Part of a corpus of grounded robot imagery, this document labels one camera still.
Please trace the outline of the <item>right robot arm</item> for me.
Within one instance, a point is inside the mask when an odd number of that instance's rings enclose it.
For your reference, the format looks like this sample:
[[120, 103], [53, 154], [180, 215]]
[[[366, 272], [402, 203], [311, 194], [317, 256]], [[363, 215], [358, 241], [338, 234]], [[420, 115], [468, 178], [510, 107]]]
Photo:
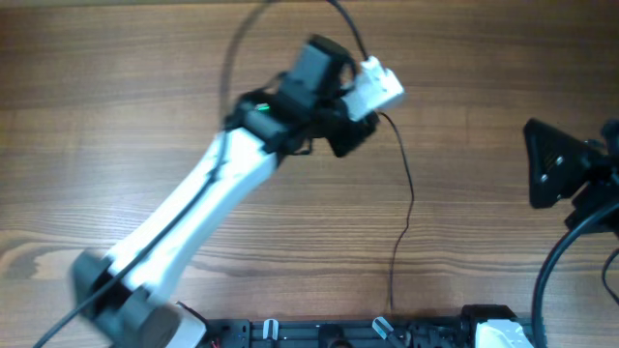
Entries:
[[570, 198], [575, 210], [565, 219], [575, 228], [618, 198], [618, 122], [607, 121], [603, 141], [582, 141], [539, 121], [523, 128], [528, 156], [529, 201], [547, 209]]

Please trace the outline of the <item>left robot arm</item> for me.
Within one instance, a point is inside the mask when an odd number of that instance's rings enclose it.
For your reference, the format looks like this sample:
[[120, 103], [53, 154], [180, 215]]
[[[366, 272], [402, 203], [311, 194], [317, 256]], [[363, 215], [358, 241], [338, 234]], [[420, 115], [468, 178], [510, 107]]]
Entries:
[[163, 203], [107, 253], [72, 266], [77, 312], [116, 347], [196, 347], [208, 333], [170, 302], [182, 273], [226, 216], [290, 156], [323, 138], [344, 157], [371, 136], [378, 111], [401, 101], [396, 75], [374, 56], [355, 62], [315, 35], [277, 87], [242, 95], [204, 156]]

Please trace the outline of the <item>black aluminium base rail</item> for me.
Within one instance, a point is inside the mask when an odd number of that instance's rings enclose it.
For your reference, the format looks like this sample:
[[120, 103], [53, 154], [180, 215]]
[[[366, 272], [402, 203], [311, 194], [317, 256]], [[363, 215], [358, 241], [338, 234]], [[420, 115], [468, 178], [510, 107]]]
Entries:
[[453, 316], [289, 321], [206, 319], [203, 348], [533, 348], [528, 318], [506, 305], [468, 304]]

